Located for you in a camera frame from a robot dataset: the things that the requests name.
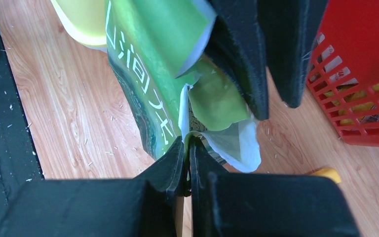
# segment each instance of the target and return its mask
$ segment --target wood grain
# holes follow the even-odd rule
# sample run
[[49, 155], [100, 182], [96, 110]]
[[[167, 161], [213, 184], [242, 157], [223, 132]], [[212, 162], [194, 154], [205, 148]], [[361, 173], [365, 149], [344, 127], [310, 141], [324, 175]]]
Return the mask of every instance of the wood grain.
[[[153, 163], [106, 54], [71, 39], [49, 0], [0, 0], [0, 32], [47, 179], [134, 177]], [[363, 236], [379, 237], [379, 148], [344, 144], [308, 91], [290, 109], [269, 84], [256, 172], [334, 167]], [[187, 198], [184, 236], [190, 210]]]

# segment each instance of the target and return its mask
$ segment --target green label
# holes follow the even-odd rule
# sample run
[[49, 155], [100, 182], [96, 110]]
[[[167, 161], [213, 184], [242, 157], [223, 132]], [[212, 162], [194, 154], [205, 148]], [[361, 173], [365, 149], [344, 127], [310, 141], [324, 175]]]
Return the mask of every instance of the green label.
[[126, 27], [117, 21], [114, 12], [109, 0], [106, 17], [109, 62], [130, 104], [145, 151], [158, 159], [180, 135], [180, 130], [141, 58], [141, 49], [136, 47], [139, 42], [127, 35]]

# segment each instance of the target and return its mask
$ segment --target black foam pad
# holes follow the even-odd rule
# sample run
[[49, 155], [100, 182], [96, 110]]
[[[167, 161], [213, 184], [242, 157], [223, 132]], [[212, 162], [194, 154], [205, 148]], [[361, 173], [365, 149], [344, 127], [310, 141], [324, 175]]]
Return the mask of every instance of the black foam pad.
[[282, 100], [299, 106], [327, 0], [209, 2], [218, 18], [205, 53], [235, 83], [254, 116], [269, 118], [266, 66]]

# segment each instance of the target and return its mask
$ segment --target snack bag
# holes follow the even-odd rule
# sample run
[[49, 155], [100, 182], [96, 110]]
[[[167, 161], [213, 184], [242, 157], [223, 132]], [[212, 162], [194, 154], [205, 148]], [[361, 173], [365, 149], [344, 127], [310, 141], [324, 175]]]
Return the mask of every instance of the snack bag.
[[203, 55], [216, 13], [206, 0], [106, 0], [109, 63], [145, 151], [166, 154], [178, 136], [242, 172], [261, 163], [257, 121], [233, 82]]
[[[353, 84], [352, 85], [341, 85], [341, 86], [338, 87], [338, 91], [342, 92], [342, 91], [348, 90], [349, 88], [351, 88], [353, 86], [354, 86]], [[373, 86], [373, 90], [376, 93], [379, 92], [379, 84], [374, 85]], [[328, 91], [328, 92], [324, 93], [324, 95], [327, 96], [327, 97], [332, 97], [334, 94], [333, 94], [332, 91]], [[348, 102], [352, 102], [352, 101], [356, 101], [356, 100], [362, 99], [362, 98], [364, 98], [366, 96], [367, 96], [367, 94], [365, 93], [365, 91], [358, 91], [358, 92], [355, 92], [353, 94], [345, 96], [344, 100], [345, 100], [345, 102], [348, 103]], [[338, 100], [332, 101], [332, 103], [335, 106], [341, 105], [341, 103]], [[358, 112], [362, 112], [362, 111], [371, 110], [373, 108], [375, 108], [374, 103], [373, 102], [367, 102], [367, 103], [364, 103], [364, 104], [352, 106], [351, 110], [354, 113], [358, 113]], [[342, 115], [346, 115], [347, 112], [346, 112], [346, 110], [339, 110], [338, 114], [340, 116], [342, 116]], [[379, 115], [370, 115], [370, 116], [360, 117], [358, 119], [358, 121], [360, 121], [361, 123], [377, 122], [377, 121], [379, 121]], [[352, 120], [350, 120], [350, 119], [342, 119], [340, 121], [340, 124], [341, 125], [354, 125], [354, 122]]]

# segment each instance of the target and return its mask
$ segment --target green package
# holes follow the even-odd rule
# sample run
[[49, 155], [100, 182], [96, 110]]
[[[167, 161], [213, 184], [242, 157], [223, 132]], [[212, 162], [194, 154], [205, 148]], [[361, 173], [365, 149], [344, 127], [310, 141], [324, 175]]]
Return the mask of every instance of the green package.
[[233, 82], [203, 55], [216, 14], [206, 0], [107, 0], [109, 63], [143, 147], [162, 157], [178, 136], [242, 172], [261, 163], [256, 125]]

